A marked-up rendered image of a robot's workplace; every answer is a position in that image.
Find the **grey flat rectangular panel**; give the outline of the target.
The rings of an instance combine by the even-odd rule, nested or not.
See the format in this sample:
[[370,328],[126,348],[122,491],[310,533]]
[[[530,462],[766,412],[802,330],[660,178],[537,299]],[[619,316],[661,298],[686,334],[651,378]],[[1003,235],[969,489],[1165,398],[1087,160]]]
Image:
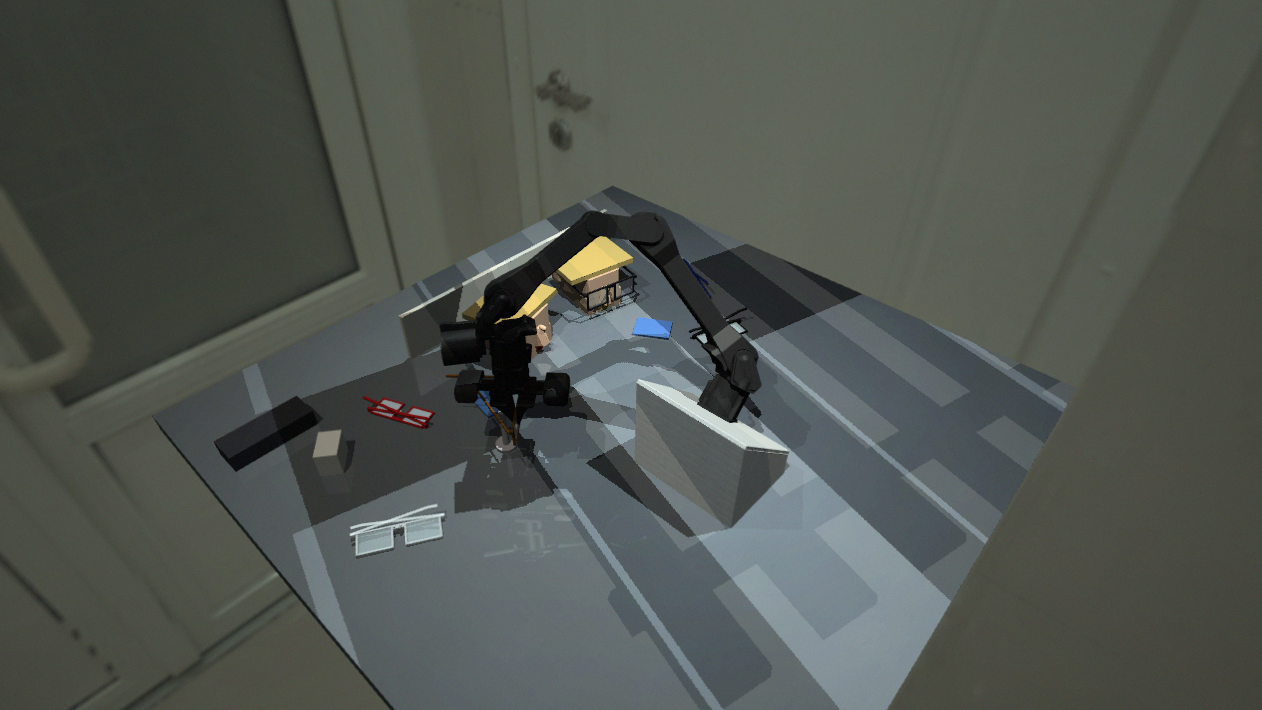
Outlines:
[[526,264],[564,231],[400,315],[409,357],[413,359],[440,343],[440,322],[468,322],[462,318],[462,313],[485,295],[490,281]]

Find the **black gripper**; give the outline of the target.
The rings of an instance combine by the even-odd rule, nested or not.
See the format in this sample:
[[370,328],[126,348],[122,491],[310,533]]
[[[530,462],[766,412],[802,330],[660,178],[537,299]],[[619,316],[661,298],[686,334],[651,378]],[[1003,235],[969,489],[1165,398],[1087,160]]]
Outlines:
[[498,364],[492,359],[493,378],[485,378],[483,370],[461,370],[454,387],[457,404],[475,404],[478,391],[488,391],[491,407],[498,409],[512,422],[515,404],[512,393],[517,393],[516,422],[520,425],[524,412],[533,409],[536,395],[543,395],[548,406],[565,406],[570,390],[570,376],[546,372],[544,381],[529,376],[528,356],[517,364]]

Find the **white-framed glasses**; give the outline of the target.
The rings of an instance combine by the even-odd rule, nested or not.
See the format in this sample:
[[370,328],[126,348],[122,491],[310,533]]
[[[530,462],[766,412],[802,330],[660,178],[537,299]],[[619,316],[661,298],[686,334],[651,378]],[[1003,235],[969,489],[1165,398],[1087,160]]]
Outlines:
[[[370,522],[363,525],[355,525],[355,528],[361,528],[355,533],[350,533],[352,540],[356,538],[356,557],[363,557],[371,554],[379,554],[394,549],[394,532],[395,530],[405,530],[405,545],[410,546],[414,544],[423,544],[435,538],[443,538],[442,521],[445,520],[445,513],[438,515],[423,515],[415,517],[408,517],[410,515],[416,515],[424,509],[438,508],[438,504],[428,504],[419,509],[414,509],[405,515],[394,517],[392,520],[385,520],[379,522]],[[408,517],[408,518],[405,518]],[[408,521],[408,522],[405,522]],[[399,525],[390,525],[398,523]],[[386,527],[377,528],[382,525],[390,525]]]

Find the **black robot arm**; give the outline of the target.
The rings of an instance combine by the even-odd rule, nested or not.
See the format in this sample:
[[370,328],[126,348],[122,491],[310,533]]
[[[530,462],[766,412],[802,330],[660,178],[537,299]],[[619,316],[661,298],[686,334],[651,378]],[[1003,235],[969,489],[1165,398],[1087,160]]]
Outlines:
[[517,364],[528,356],[530,363],[533,344],[526,343],[525,335],[538,334],[535,320],[526,314],[507,318],[522,308],[546,277],[599,236],[628,240],[668,279],[705,332],[708,342],[702,347],[719,373],[708,381],[697,405],[727,422],[737,422],[750,393],[762,386],[756,366],[758,352],[724,320],[681,259],[668,221],[652,212],[628,217],[588,211],[526,264],[495,277],[485,288],[485,304],[475,320],[440,322],[443,364],[480,362],[486,356],[485,340],[493,362]]

